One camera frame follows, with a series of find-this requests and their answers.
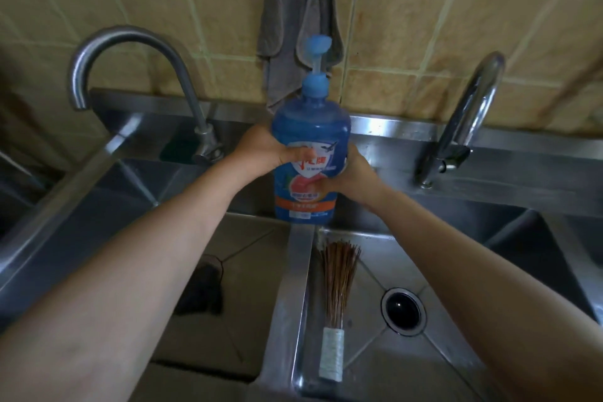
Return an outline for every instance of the person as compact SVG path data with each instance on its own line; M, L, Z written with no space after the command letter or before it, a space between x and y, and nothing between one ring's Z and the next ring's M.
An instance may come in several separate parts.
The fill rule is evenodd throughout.
M235 194L313 157L249 129L234 153L119 232L0 337L2 400L128 400ZM512 398L603 400L603 331L577 307L389 188L352 144L343 173L313 188L385 222Z

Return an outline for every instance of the white brush handle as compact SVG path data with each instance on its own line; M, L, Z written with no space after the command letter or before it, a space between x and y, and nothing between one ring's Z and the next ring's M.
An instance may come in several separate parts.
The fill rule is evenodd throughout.
M338 383L343 379L343 329L323 329L318 376Z

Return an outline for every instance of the bamboo brush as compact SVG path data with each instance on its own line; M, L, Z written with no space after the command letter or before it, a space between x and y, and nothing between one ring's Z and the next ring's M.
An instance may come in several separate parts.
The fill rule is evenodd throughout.
M323 250L327 327L323 330L318 375L336 382L343 378L343 315L359 257L360 247L349 242L327 241Z

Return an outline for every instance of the dish soap bottle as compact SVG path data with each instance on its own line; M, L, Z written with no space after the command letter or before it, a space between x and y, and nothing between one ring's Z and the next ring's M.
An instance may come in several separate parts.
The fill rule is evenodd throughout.
M314 35L306 44L312 72L304 79L301 96L286 101L276 112L272 133L287 146L314 148L311 161L291 162L274 171L275 213L278 219L301 224L323 224L332 217L337 193L308 190L313 182L339 174L347 158L350 115L328 101L329 79L321 71L323 55L331 47L326 35Z

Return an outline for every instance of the brush bristle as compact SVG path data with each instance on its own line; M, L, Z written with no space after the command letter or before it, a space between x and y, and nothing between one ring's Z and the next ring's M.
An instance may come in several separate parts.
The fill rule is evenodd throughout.
M343 329L343 315L356 273L360 247L350 242L328 242L323 251L328 327Z

